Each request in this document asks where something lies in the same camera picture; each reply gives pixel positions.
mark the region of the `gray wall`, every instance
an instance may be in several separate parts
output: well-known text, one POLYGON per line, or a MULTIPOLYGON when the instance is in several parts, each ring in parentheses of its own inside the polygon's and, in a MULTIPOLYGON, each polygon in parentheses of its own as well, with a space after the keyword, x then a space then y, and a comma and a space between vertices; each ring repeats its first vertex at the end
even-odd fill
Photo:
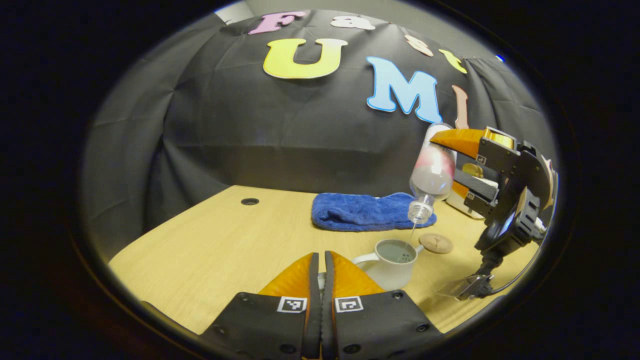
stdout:
POLYGON ((216 15, 227 24, 242 21, 254 17, 255 14, 249 9, 246 1, 238 1, 222 9, 216 10, 216 15))
POLYGON ((486 44, 471 37, 468 32, 433 11, 416 8, 411 4, 396 0, 246 0, 249 9, 260 16, 267 13, 326 9, 353 12, 387 20, 423 34, 454 50, 454 54, 464 58, 493 58, 496 52, 486 44))

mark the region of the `microfiber towel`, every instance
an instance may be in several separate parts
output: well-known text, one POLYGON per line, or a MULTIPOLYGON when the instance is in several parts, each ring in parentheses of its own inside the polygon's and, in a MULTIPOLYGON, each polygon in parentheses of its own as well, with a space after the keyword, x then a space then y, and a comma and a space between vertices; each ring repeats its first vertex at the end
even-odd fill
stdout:
MULTIPOLYGON (((386 197, 370 195, 347 195, 342 193, 321 193, 316 196, 311 207, 313 223, 323 229, 333 231, 384 231, 411 229, 413 222, 407 217, 409 203, 413 197, 407 193, 395 193, 386 197)), ((435 213, 425 224, 416 228, 433 225, 435 213)))

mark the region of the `cable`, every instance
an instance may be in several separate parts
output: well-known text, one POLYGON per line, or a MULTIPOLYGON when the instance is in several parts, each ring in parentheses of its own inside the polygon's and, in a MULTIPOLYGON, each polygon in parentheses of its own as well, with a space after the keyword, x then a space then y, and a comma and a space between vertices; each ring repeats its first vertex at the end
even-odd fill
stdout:
MULTIPOLYGON (((558 186, 558 178, 557 178, 557 174, 556 174, 556 181, 554 183, 555 188, 557 189, 558 186)), ((551 212, 551 221, 553 221, 552 219, 554 218, 554 215, 556 214, 556 204, 557 204, 557 199, 554 199, 554 205, 553 205, 553 211, 551 212)), ((486 296, 489 295, 495 295, 497 293, 499 293, 500 291, 508 288, 511 284, 513 284, 516 280, 518 280, 520 278, 520 276, 522 276, 522 274, 524 274, 525 271, 527 271, 527 269, 529 268, 529 265, 531 265, 533 263, 533 261, 538 257, 538 253, 540 252, 540 249, 542 249, 542 245, 545 243, 545 241, 548 238, 548 233, 545 235, 545 238, 540 242, 540 244, 538 245, 538 249, 536 250, 536 253, 533 254, 533 257, 531 257, 531 260, 529 260, 529 263, 527 264, 527 266, 524 267, 524 269, 522 269, 522 271, 516 276, 514 277, 511 281, 507 282, 505 285, 497 288, 497 289, 493 289, 491 291, 489 291, 486 296)))

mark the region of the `table surface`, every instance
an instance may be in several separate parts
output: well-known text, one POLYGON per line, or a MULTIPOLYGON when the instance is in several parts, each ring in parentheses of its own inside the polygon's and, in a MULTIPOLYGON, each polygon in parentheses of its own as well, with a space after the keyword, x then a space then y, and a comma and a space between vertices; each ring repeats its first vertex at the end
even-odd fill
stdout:
MULTIPOLYGON (((353 259, 372 252, 379 240, 406 241, 411 234, 411 229, 362 233, 322 230, 311 222, 315 196, 231 186, 132 242, 109 267, 139 300, 201 334, 236 293, 257 293, 310 252, 319 253, 319 271, 324 272, 326 250, 353 259), (240 203, 249 197, 260 202, 252 206, 240 203)), ((423 250, 403 290, 440 331, 446 332, 487 306, 493 297, 458 302, 434 293, 447 281, 477 270, 481 256, 474 244, 485 228, 482 220, 474 220, 445 202, 436 203, 435 212, 438 221, 416 229, 410 242, 416 246, 420 235, 439 233, 452 240, 453 251, 435 254, 423 250)), ((506 256, 493 272, 493 287, 512 280, 537 248, 529 244, 506 256)))

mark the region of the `white mug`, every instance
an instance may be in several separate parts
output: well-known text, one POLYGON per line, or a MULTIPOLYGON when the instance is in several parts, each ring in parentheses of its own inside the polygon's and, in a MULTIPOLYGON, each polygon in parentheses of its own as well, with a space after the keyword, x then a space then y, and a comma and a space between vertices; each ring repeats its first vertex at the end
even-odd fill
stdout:
POLYGON ((376 264, 365 271, 367 275, 384 290, 397 290, 404 288, 411 280, 413 263, 423 249, 422 245, 413 248, 405 241, 386 239, 376 244, 374 252, 358 256, 351 262, 358 265, 376 261, 376 264))

